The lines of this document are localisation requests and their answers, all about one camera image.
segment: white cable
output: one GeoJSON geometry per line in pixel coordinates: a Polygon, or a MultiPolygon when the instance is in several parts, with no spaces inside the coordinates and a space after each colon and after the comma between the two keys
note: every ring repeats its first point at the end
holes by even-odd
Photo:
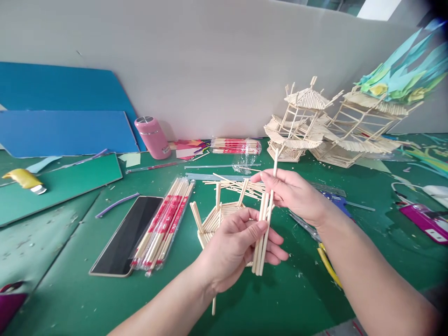
{"type": "Polygon", "coordinates": [[[423,189],[423,187],[421,187],[421,186],[418,186],[418,185],[415,185],[415,184],[409,184],[409,183],[402,183],[402,182],[393,182],[393,183],[391,183],[391,187],[392,187],[392,190],[394,191],[394,193],[395,193],[395,195],[397,195],[397,197],[403,202],[403,203],[406,203],[406,204],[414,204],[414,202],[411,202],[411,201],[409,201],[407,198],[404,198],[404,197],[402,197],[402,196],[400,196],[399,194],[398,194],[398,191],[395,189],[395,187],[394,187],[394,185],[395,184],[403,184],[403,185],[405,185],[405,186],[407,186],[407,187],[414,187],[414,188],[420,188],[420,189],[423,189]]]}

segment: hand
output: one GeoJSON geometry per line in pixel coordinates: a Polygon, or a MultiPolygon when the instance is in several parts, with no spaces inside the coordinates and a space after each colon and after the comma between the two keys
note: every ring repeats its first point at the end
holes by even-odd
{"type": "MultiPolygon", "coordinates": [[[[237,282],[247,263],[253,259],[255,242],[267,230],[267,222],[257,222],[255,209],[244,208],[226,217],[195,263],[202,280],[215,293],[222,293],[237,282]]],[[[283,238],[269,229],[265,262],[278,265],[289,254],[280,248],[283,238]]]]}
{"type": "Polygon", "coordinates": [[[330,200],[317,191],[296,172],[278,169],[273,177],[273,169],[267,169],[252,176],[252,182],[263,181],[266,192],[274,191],[274,204],[289,208],[308,224],[315,227],[328,218],[343,214],[330,200]]]}

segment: left hand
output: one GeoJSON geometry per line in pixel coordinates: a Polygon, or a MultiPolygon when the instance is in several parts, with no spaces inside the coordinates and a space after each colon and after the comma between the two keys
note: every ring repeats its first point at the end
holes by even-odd
{"type": "MultiPolygon", "coordinates": [[[[211,241],[197,258],[201,277],[215,293],[222,293],[237,282],[247,263],[253,259],[255,242],[267,230],[266,221],[255,221],[259,212],[244,208],[226,217],[211,241]]],[[[278,265],[289,254],[280,248],[283,238],[269,229],[265,262],[278,265]]]]}

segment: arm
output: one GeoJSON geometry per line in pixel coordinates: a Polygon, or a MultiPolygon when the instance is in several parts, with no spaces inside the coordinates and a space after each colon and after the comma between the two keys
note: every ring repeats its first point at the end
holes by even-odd
{"type": "MultiPolygon", "coordinates": [[[[109,335],[187,335],[213,298],[233,286],[252,260],[253,245],[267,230],[266,221],[251,220],[258,214],[244,208],[228,216],[196,261],[109,335]]],[[[282,243],[270,229],[266,262],[287,260],[282,243]]]]}
{"type": "Polygon", "coordinates": [[[279,169],[258,173],[273,189],[278,206],[288,207],[313,225],[327,250],[347,299],[370,336],[433,335],[435,308],[384,259],[367,235],[297,173],[279,169]]]}

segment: yellow glue gun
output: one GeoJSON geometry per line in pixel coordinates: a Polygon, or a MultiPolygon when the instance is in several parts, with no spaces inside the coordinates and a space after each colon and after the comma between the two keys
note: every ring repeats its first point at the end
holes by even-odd
{"type": "Polygon", "coordinates": [[[32,192],[38,195],[43,194],[45,191],[47,191],[47,188],[43,186],[42,182],[40,182],[37,177],[35,177],[26,169],[19,168],[11,170],[2,178],[12,178],[14,181],[20,184],[22,188],[30,189],[32,192]]]}

